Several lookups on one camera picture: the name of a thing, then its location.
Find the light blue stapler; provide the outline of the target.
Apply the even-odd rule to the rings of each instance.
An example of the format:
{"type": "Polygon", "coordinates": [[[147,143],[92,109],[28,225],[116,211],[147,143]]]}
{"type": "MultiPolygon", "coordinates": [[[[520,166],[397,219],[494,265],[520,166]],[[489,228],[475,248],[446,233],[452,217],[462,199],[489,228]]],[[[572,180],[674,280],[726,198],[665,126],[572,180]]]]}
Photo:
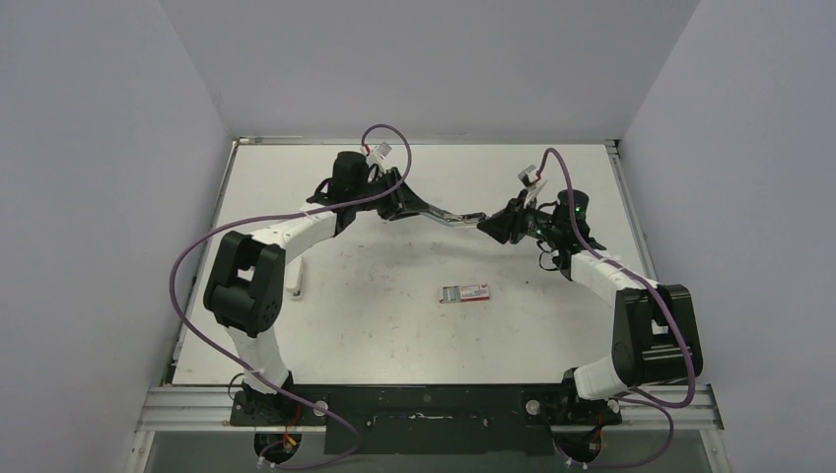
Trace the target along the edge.
{"type": "Polygon", "coordinates": [[[419,214],[443,226],[460,230],[475,229],[479,223],[487,219],[483,212],[457,214],[433,205],[428,205],[419,214]]]}

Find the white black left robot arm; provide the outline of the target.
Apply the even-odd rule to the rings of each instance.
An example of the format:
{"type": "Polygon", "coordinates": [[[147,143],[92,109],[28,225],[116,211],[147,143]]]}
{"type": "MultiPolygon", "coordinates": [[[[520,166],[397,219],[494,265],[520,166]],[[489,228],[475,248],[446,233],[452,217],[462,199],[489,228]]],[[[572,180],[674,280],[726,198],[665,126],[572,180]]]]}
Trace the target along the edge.
{"type": "Polygon", "coordinates": [[[362,212],[384,221],[424,216],[447,226],[474,227],[500,243],[509,241],[518,205],[487,216],[453,214],[421,199],[396,168],[386,168],[386,147],[366,153],[343,151],[331,177],[306,201],[298,218],[252,234],[228,232],[222,239],[204,294],[204,305],[226,327],[237,354],[247,363],[246,389],[258,394],[255,410],[278,425],[293,414],[295,399],[283,389],[291,372],[273,330],[282,307],[286,268],[316,244],[339,236],[362,212]]]}

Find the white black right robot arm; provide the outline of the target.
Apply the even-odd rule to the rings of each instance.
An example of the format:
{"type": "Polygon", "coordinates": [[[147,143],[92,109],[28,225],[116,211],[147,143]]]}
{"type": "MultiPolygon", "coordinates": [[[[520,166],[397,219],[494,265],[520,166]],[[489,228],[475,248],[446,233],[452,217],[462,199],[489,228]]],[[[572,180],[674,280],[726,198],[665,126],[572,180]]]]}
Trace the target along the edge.
{"type": "Polygon", "coordinates": [[[596,400],[635,392],[645,386],[683,382],[688,405],[695,395],[703,356],[690,292],[664,285],[630,269],[591,234],[589,197],[565,189],[540,207],[529,191],[511,199],[502,212],[480,224],[497,225],[497,241],[516,244],[531,237],[552,259],[552,271],[601,298],[613,311],[609,351],[600,360],[572,369],[574,385],[557,396],[560,415],[580,423],[596,409],[596,400]]]}

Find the red white staple box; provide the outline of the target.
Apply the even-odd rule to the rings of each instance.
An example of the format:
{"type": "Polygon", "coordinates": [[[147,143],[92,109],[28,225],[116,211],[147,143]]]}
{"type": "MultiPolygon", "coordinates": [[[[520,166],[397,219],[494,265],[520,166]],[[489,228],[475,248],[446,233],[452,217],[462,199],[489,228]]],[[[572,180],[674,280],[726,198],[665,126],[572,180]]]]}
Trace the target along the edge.
{"type": "Polygon", "coordinates": [[[490,289],[487,284],[455,285],[440,288],[440,304],[459,304],[487,301],[490,299],[490,289]]]}

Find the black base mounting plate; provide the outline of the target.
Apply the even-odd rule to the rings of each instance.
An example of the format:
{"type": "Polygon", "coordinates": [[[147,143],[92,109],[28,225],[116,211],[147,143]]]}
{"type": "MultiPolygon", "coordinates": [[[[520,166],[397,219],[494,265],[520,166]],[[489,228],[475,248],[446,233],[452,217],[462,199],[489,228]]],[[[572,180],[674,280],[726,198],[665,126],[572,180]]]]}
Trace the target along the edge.
{"type": "Polygon", "coordinates": [[[297,384],[313,409],[275,395],[236,393],[229,423],[253,427],[266,445],[323,436],[323,452],[371,454],[552,453],[556,441],[592,448],[622,416],[610,401],[589,401],[567,382],[545,384],[297,384]]]}

